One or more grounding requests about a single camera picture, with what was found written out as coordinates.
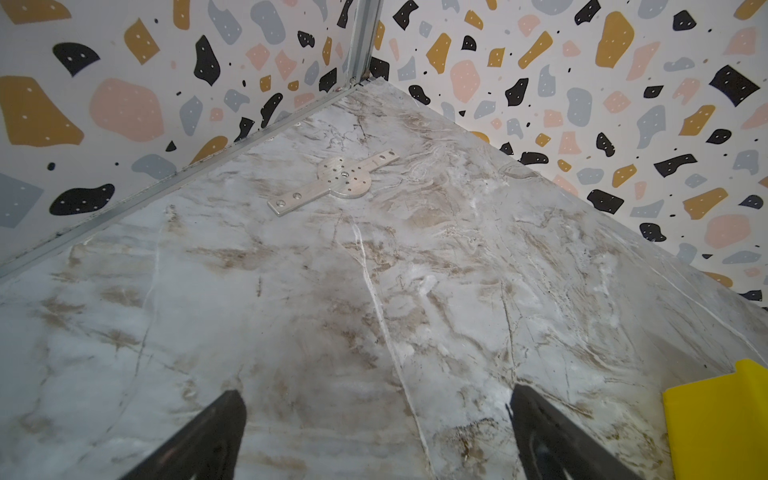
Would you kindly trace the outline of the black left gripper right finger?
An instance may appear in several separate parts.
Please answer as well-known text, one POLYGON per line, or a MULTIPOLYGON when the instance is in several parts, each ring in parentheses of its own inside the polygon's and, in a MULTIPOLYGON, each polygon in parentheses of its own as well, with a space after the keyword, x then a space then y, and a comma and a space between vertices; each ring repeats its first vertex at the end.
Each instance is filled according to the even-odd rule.
POLYGON ((527 385, 507 405, 528 479, 637 479, 639 476, 527 385))

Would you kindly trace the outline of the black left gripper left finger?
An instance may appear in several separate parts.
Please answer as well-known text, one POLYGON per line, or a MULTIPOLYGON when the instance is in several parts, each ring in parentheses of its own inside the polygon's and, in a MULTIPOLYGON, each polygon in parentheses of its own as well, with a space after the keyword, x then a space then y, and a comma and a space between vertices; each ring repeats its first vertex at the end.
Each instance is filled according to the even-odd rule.
POLYGON ((222 393, 125 479, 232 479, 247 420, 236 390, 222 393))

